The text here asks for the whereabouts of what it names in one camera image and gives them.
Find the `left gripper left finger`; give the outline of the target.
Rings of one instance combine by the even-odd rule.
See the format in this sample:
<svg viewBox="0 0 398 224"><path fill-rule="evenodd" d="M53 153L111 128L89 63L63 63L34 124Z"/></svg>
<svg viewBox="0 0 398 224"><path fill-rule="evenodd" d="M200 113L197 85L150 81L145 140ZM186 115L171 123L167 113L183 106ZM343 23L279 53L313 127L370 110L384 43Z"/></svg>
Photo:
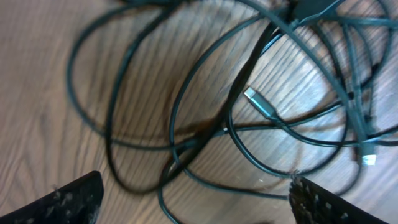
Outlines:
<svg viewBox="0 0 398 224"><path fill-rule="evenodd" d="M95 224L104 195L101 173L92 171L1 217L1 224Z"/></svg>

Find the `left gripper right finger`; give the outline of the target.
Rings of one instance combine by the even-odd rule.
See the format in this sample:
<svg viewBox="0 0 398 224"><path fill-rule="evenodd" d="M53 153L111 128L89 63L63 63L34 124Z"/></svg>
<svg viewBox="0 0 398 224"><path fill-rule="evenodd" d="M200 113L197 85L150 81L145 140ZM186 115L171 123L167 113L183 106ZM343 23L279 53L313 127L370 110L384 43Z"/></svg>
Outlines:
<svg viewBox="0 0 398 224"><path fill-rule="evenodd" d="M289 203L300 224L386 224L304 177L294 177Z"/></svg>

